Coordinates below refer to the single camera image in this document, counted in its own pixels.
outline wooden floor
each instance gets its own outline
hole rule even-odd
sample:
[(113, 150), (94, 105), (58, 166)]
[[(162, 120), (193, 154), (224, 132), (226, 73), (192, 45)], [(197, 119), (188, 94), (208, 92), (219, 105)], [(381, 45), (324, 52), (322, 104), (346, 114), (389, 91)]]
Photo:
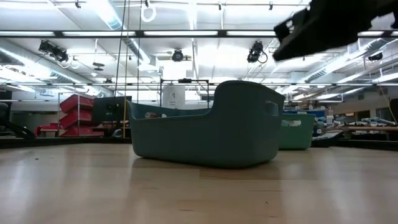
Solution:
[(279, 152), (245, 170), (137, 158), (130, 145), (0, 151), (0, 223), (398, 223), (398, 152)]

